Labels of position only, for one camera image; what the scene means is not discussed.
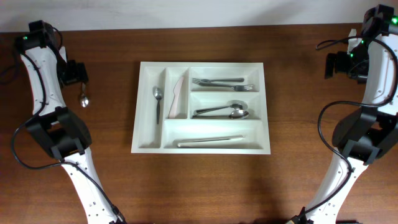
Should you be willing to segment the silver fork slanted handle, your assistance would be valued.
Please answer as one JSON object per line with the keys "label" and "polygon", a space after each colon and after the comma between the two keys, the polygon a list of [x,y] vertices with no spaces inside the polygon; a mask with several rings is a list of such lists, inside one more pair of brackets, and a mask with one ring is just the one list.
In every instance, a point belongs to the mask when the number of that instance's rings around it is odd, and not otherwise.
{"label": "silver fork slanted handle", "polygon": [[228,84],[219,84],[219,83],[205,83],[199,82],[200,86],[212,86],[212,87],[226,87],[231,88],[234,91],[251,91],[254,90],[253,85],[228,85]]}

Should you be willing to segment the small silver teaspoon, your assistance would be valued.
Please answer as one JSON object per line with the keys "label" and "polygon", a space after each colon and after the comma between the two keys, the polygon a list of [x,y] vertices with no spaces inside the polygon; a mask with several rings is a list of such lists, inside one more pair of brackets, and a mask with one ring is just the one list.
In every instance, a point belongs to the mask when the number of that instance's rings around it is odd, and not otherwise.
{"label": "small silver teaspoon", "polygon": [[89,102],[90,102],[88,97],[85,94],[85,90],[86,90],[86,84],[82,83],[81,84],[81,93],[80,93],[79,101],[80,101],[80,105],[83,108],[86,108],[88,106]]}

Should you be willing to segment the silver tablespoon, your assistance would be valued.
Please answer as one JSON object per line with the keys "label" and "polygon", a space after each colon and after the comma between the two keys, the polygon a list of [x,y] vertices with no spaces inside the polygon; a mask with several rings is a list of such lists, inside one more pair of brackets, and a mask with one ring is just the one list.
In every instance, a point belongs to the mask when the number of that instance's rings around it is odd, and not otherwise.
{"label": "silver tablespoon", "polygon": [[193,119],[245,119],[249,116],[249,112],[245,110],[233,110],[229,115],[203,116],[193,115]]}
{"label": "silver tablespoon", "polygon": [[246,110],[248,108],[248,105],[244,101],[232,100],[232,101],[227,102],[227,104],[225,106],[217,106],[217,107],[212,107],[212,108],[199,109],[199,110],[195,110],[193,112],[193,114],[199,115],[199,114],[208,113],[208,112],[212,112],[212,111],[216,111],[216,110],[222,110],[222,109],[226,109],[226,108],[232,108],[232,109],[236,109],[236,110]]}

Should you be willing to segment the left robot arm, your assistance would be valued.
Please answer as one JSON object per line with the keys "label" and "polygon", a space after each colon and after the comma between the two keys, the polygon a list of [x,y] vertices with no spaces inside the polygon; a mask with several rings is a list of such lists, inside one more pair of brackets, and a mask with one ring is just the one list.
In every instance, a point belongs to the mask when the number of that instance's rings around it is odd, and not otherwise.
{"label": "left robot arm", "polygon": [[125,223],[103,190],[91,153],[86,124],[68,109],[62,87],[88,83],[85,65],[70,60],[62,35],[42,20],[29,23],[29,32],[16,37],[14,47],[27,70],[33,95],[32,117],[23,123],[34,141],[62,167],[79,196],[88,223]]}

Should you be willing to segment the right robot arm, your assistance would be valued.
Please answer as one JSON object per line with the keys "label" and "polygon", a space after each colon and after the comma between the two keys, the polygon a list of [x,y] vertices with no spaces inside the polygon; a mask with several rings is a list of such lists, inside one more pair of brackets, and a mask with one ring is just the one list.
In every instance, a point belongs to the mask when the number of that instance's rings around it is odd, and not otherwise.
{"label": "right robot arm", "polygon": [[290,223],[336,223],[358,177],[397,144],[397,14],[379,4],[368,9],[360,31],[340,40],[347,51],[328,54],[325,78],[345,73],[366,85],[362,102],[335,127],[326,147],[333,157],[313,200]]}

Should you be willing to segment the white plastic knife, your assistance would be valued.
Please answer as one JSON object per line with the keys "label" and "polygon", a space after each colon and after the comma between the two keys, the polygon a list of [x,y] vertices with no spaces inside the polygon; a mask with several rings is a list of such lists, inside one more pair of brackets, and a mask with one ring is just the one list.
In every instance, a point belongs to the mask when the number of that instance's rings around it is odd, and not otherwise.
{"label": "white plastic knife", "polygon": [[169,119],[174,119],[177,115],[178,99],[180,96],[180,92],[182,89],[184,79],[185,79],[184,76],[180,77],[180,79],[178,80],[178,82],[176,83],[176,85],[174,87],[174,90],[173,90],[174,98],[173,98],[173,102],[172,102],[172,105],[171,105],[170,111],[169,111]]}

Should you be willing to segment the small dark teaspoon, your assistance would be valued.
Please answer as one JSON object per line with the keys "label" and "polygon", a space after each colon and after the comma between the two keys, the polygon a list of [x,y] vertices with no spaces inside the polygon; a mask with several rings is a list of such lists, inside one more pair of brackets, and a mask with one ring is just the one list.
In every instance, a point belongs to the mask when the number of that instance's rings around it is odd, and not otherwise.
{"label": "small dark teaspoon", "polygon": [[154,87],[154,98],[157,101],[157,105],[156,105],[156,123],[159,124],[160,123],[160,102],[164,97],[164,92],[162,91],[161,88],[155,86]]}

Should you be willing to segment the silver fork with round handle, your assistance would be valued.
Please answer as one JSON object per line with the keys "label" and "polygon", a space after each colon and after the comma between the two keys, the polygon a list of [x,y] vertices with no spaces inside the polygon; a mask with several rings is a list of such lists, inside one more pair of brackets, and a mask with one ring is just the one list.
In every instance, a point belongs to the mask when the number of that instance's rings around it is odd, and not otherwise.
{"label": "silver fork with round handle", "polygon": [[227,79],[199,79],[199,78],[192,78],[192,81],[195,82],[205,82],[205,83],[214,83],[214,82],[235,82],[235,83],[242,83],[245,81],[244,78],[227,78]]}

